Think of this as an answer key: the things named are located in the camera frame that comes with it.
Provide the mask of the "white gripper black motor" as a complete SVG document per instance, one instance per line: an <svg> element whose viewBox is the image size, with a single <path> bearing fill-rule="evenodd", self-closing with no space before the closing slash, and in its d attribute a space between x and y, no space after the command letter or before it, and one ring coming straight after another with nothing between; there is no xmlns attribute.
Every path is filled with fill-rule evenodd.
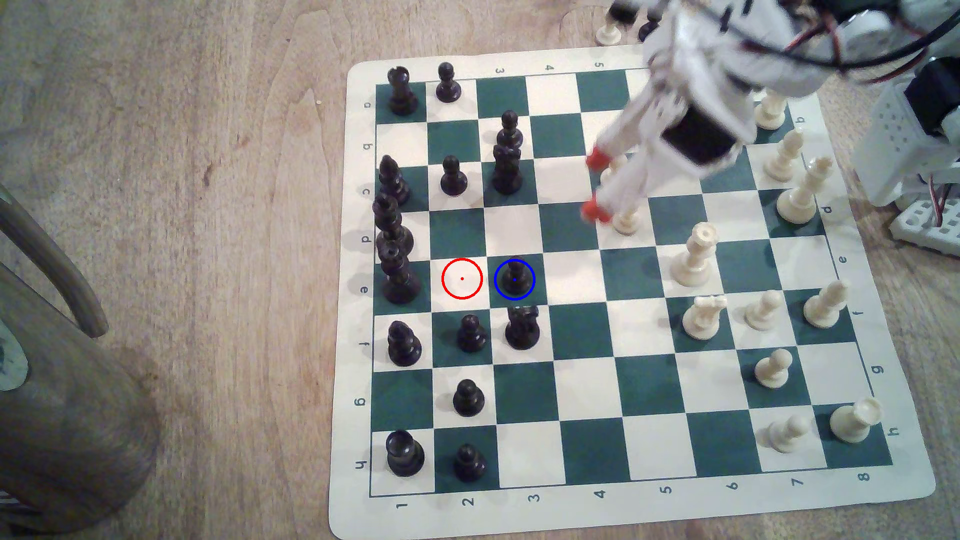
<svg viewBox="0 0 960 540"><path fill-rule="evenodd" d="M586 166L602 171L638 150L583 203L586 222L608 223L677 180L677 155L691 166L727 166L757 135L754 88L730 65L732 42L679 4L654 4L649 14L658 16L645 41L651 82L600 131Z"/></svg>

